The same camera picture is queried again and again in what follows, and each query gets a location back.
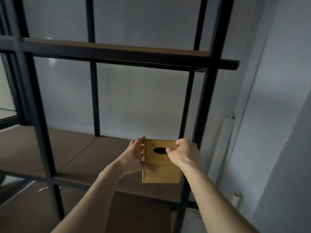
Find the shelf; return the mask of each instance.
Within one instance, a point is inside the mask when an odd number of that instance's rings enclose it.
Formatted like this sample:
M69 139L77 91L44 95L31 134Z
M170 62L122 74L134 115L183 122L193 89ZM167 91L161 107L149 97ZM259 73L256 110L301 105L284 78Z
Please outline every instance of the shelf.
M0 208L0 232L46 232L57 225L50 192L35 182ZM80 201L84 190L62 187L65 214ZM115 194L109 211L106 233L112 232L170 232L170 207L141 200L139 197Z
M128 147L129 140L49 129L55 179L91 186L99 173ZM18 126L0 132L0 170L9 173L45 177L33 127ZM117 191L180 203L179 184L142 183L142 173L125 175Z
M49 128L56 170L61 169L96 137L91 134ZM45 177L39 146L32 126L0 132L0 170Z
M99 173L128 147L130 140L99 137L62 168L56 179L91 185ZM117 191L180 203L182 181L178 184L142 183L142 172L119 180Z

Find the black metal frame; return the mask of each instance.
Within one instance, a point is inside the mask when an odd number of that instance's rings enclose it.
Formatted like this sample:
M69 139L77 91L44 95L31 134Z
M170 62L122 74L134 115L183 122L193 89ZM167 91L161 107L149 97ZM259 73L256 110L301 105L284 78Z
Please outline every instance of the black metal frame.
M10 75L14 75L14 77L11 77L14 91L12 93L15 94L13 97L17 101L17 107L21 108L18 109L18 115L23 115L21 118L25 118L25 121L27 121L25 123L29 124L29 111L31 112L31 122L35 127L46 177L41 178L5 171L0 171L0 174L8 174L47 182L60 220L64 218L64 210L59 185L79 189L89 188L87 185L57 180L54 178L56 175L56 169L52 156L52 149L48 136L33 56L90 62L95 136L100 136L96 62L189 71L189 80L179 134L180 138L184 136L194 73L205 71L199 109L192 138L192 141L197 144L198 148L200 148L218 69L237 70L239 66L239 61L221 59L233 2L234 0L220 1L211 43L211 55L197 56L192 54L185 55L165 52L148 52L139 47L132 47L129 49L121 46L115 48L109 45L95 43L93 0L86 0L88 43L31 39L29 38L27 30L22 0L0 0L0 29L2 33L6 35L0 37L0 53L5 53L5 57L10 60L10 62L7 63L6 68L8 68L7 71ZM206 5L207 0L201 0L194 50L199 50ZM177 217L173 232L179 233L181 231L186 208L198 209L196 202L189 201L190 190L189 183L185 178L180 203L141 196L140 198L177 208Z

